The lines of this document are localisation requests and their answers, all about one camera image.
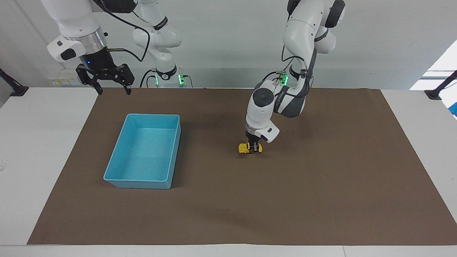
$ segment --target white table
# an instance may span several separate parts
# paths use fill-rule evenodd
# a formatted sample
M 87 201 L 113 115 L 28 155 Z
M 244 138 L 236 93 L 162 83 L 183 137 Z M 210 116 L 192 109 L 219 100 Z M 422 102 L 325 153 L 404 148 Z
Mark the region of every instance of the white table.
M 457 120 L 423 92 L 383 94 L 457 220 Z M 457 246 L 25 246 L 96 97 L 31 88 L 0 109 L 0 256 L 457 256 Z

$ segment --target black clamp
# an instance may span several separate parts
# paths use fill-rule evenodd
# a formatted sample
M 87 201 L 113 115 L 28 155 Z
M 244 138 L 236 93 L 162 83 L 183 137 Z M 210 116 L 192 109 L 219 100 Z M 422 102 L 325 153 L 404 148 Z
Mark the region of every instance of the black clamp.
M 84 85 L 90 85 L 95 88 L 99 95 L 103 93 L 103 88 L 97 82 L 98 80 L 112 80 L 124 86 L 125 92 L 128 95 L 132 93 L 130 87 L 132 86 L 135 77 L 127 64 L 97 71 L 88 70 L 83 64 L 80 64 L 76 67 L 76 73 L 78 73 L 78 76 Z

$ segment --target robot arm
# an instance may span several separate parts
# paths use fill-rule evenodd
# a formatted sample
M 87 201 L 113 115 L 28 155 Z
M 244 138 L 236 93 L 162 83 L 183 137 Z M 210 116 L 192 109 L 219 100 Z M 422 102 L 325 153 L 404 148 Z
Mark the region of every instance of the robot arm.
M 282 39 L 294 58 L 289 73 L 297 80 L 297 86 L 290 88 L 264 80 L 255 87 L 246 115 L 249 142 L 240 144 L 240 153 L 259 153 L 260 139 L 270 143 L 278 136 L 279 129 L 270 120 L 273 112 L 287 118 L 302 113 L 316 55 L 326 54 L 335 47 L 336 39 L 329 29 L 343 18 L 345 3 L 343 0 L 289 0 L 287 10 L 290 17 Z
M 48 45 L 58 62 L 79 57 L 82 64 L 76 72 L 85 85 L 103 92 L 97 80 L 112 80 L 131 93 L 134 76 L 127 64 L 116 66 L 106 46 L 105 34 L 95 19 L 88 0 L 41 0 L 48 14 L 56 21 L 60 36 Z
M 173 55 L 168 48 L 181 45 L 182 37 L 173 25 L 168 23 L 168 18 L 162 11 L 159 0 L 139 0 L 140 18 L 149 23 L 146 28 L 151 44 L 147 51 L 154 59 L 157 72 L 156 83 L 159 87 L 179 87 L 182 85 L 180 70 L 176 66 Z M 135 43 L 146 48 L 148 35 L 139 29 L 133 31 Z

